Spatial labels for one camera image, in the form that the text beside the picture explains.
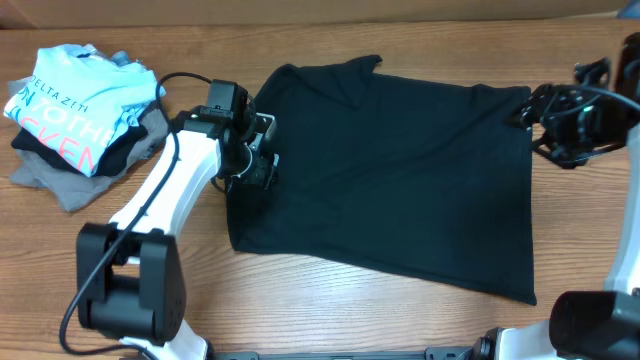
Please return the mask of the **light blue printed t-shirt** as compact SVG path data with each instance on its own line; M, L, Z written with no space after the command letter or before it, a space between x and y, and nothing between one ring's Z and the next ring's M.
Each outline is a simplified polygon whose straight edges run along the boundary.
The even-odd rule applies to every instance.
M88 44L41 48L33 73L6 103L12 119L76 170L90 177L107 147L164 91L153 71L118 62Z

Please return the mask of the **black t-shirt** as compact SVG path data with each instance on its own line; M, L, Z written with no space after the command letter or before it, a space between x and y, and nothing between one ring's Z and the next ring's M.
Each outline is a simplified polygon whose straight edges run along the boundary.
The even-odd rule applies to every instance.
M233 248L300 254L536 303L526 86L377 72L380 57L275 70L277 181L226 196Z

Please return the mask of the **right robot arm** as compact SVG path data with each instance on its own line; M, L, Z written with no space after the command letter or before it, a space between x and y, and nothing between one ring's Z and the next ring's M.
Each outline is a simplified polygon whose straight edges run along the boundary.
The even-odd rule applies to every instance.
M619 238L600 290L568 290L549 317L495 328L459 359L636 359L639 356L639 35L617 63L576 64L567 85L544 84L515 113L515 126L542 133L533 152L567 170L623 150L630 179Z

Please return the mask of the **folded grey shirt in stack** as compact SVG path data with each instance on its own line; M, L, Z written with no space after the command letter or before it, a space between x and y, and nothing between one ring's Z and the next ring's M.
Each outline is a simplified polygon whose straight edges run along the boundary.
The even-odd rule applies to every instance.
M104 57L118 62L138 62L142 64L138 60L130 59L124 51L117 52L112 56L107 56L100 51L99 53ZM29 77L9 82L9 99L22 88ZM115 176L87 177L81 174L57 170L51 165L48 165L35 153L15 149L16 153L22 159L23 164L11 175L10 179L18 185L46 188L55 195L60 206L65 211L77 211L88 205L113 183L122 178L127 170L136 162L149 158L166 138L168 126L162 118L156 99L146 107L139 118L142 118L142 124L149 130L149 134L145 139L138 141L134 145L131 153L127 157L127 163L124 169Z

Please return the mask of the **blue object at corner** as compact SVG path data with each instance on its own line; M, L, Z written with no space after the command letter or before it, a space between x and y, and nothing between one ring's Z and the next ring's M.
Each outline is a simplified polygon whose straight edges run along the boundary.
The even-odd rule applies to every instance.
M620 9L616 15L617 19L640 19L640 0L630 0L629 3Z

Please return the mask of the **folded black shirt in stack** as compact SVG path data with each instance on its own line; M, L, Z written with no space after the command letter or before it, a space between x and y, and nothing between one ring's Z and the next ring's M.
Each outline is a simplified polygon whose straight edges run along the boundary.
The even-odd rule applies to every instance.
M47 124L43 119L26 117L23 128L12 140L16 150L33 152L54 169L86 176L115 176L124 169L134 145L145 139L149 130L138 119L138 126L116 136L113 128L94 124L77 116L77 125L69 131L64 124Z

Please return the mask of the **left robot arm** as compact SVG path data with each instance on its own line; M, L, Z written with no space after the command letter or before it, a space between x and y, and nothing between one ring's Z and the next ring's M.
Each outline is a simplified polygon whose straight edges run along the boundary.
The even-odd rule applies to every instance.
M212 80L205 104L167 121L164 150L133 198L104 225L76 240L77 293L59 329L76 315L85 329L114 339L112 350L140 359L211 359L210 342L185 320L186 285L177 240L207 185L269 188L278 155L265 151L276 128L235 82Z

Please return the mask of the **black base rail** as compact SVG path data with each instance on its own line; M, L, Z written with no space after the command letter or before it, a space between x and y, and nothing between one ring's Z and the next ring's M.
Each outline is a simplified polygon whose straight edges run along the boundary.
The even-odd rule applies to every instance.
M218 352L209 359L214 360L467 360L472 357L469 346L428 347L422 351L377 351L259 354L257 352Z

